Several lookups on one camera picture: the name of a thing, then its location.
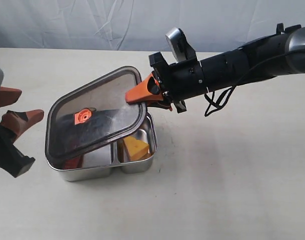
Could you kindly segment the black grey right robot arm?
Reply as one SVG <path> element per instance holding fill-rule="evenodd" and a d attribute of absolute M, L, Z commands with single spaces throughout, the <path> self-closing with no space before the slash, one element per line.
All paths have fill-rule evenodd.
<path fill-rule="evenodd" d="M 276 26 L 272 35 L 212 57 L 198 60 L 180 28 L 166 34 L 175 63 L 168 64 L 160 52 L 149 56 L 151 74 L 125 94 L 128 104 L 186 111 L 185 100 L 204 96 L 205 116 L 228 103 L 238 86 L 262 82 L 278 76 L 305 74 L 305 27 Z"/>

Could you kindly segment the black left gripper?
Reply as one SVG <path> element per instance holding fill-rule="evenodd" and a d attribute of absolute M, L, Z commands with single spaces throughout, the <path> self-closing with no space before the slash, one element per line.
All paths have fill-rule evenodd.
<path fill-rule="evenodd" d="M 0 87 L 0 108 L 18 101 L 22 91 L 17 88 Z M 35 158 L 24 155 L 14 146 L 14 142 L 29 128 L 44 118 L 44 111 L 35 109 L 25 112 L 8 110 L 0 121 L 0 168 L 13 177 L 26 173 Z"/>

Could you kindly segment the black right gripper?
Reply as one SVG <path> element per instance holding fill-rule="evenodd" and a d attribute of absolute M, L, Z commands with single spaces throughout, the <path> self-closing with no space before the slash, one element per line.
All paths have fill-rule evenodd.
<path fill-rule="evenodd" d="M 168 64 L 162 53 L 156 52 L 149 56 L 149 64 L 161 87 L 151 72 L 125 93 L 128 104 L 146 102 L 147 107 L 172 111 L 172 103 L 178 113 L 183 113 L 187 110 L 185 100 L 209 91 L 201 63 L 195 53 L 185 60 Z"/>

